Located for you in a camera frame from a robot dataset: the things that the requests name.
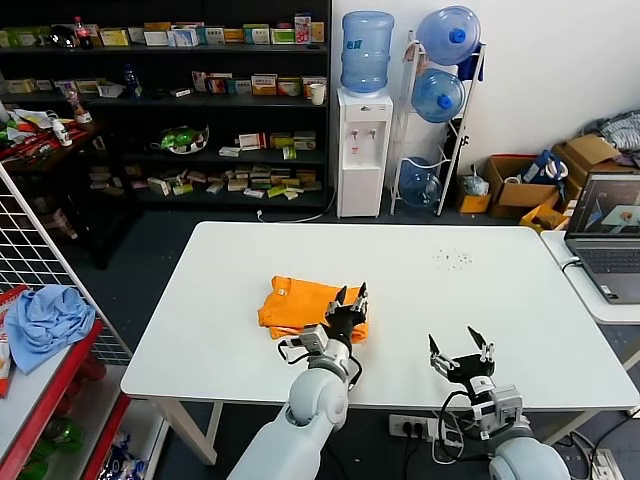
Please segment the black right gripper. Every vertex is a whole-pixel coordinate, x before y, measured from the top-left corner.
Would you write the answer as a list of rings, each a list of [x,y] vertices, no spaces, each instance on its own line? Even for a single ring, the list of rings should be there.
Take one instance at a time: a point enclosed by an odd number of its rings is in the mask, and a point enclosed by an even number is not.
[[[430,365],[439,373],[446,374],[449,382],[467,385],[475,377],[491,377],[495,371],[494,344],[468,326],[467,330],[479,349],[478,354],[465,355],[453,360],[442,354],[431,334],[429,339]]]

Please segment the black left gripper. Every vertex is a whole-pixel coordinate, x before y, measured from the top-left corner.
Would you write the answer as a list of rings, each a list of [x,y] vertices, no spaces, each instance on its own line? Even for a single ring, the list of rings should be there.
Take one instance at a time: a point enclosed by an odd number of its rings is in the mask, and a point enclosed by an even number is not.
[[[347,286],[343,286],[335,298],[329,302],[325,315],[325,331],[329,339],[340,341],[365,341],[368,338],[367,284],[362,283],[358,295],[351,305],[342,307],[346,298]]]

